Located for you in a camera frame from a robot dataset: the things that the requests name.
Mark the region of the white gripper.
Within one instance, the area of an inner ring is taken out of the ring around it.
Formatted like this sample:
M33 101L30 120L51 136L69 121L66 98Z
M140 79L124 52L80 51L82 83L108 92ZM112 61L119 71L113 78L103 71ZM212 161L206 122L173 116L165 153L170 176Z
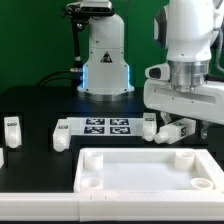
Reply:
M172 122L169 113L203 120L202 139L208 136L210 122L224 125L224 83L221 82L208 81L193 92L179 92L168 82L148 79L143 99L147 108L162 111L160 116L165 125Z

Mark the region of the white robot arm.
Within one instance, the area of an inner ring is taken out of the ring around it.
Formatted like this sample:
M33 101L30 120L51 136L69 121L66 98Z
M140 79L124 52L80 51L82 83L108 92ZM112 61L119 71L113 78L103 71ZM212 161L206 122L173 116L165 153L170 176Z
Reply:
M161 112L224 124L224 84L208 81L211 47L222 37L224 0L169 0L153 18L153 30L139 25L123 44L116 16L90 17L89 56L78 91L99 99L130 92L127 50L143 102Z

